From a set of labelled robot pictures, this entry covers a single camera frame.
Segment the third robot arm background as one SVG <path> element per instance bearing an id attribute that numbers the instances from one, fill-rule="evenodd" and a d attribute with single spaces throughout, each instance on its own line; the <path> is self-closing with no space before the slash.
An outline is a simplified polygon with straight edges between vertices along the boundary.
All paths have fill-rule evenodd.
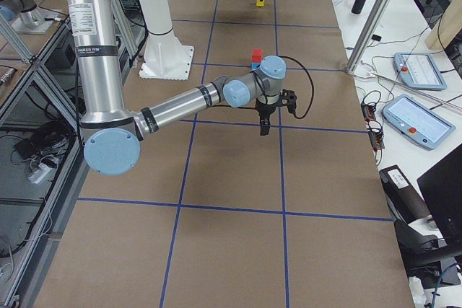
<path id="1" fill-rule="evenodd" d="M 37 35 L 44 35 L 62 20 L 58 12 L 40 8 L 35 0 L 1 0 L 1 17 L 16 32 Z"/>

